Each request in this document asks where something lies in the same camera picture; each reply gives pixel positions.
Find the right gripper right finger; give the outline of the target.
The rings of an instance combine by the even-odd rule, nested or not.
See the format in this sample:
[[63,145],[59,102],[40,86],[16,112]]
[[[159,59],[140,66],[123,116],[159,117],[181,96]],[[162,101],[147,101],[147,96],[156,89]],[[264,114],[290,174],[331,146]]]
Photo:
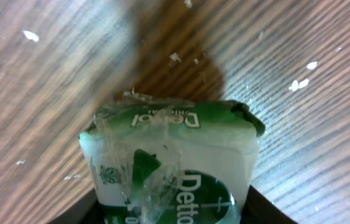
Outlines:
[[253,186],[249,187],[240,224],[297,224],[268,201]]

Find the green white soap packet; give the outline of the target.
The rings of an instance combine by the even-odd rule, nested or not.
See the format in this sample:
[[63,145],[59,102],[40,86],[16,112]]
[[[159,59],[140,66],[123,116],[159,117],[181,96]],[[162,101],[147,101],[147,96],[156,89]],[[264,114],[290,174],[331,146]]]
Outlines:
[[105,223],[239,223],[264,133],[238,101],[129,95],[78,140]]

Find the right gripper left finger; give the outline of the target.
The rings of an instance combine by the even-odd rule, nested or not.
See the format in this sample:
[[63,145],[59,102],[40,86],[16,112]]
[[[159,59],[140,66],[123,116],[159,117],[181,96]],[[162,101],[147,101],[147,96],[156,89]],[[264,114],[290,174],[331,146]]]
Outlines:
[[90,190],[79,201],[72,205],[48,224],[104,224],[103,212],[99,206],[96,191]]

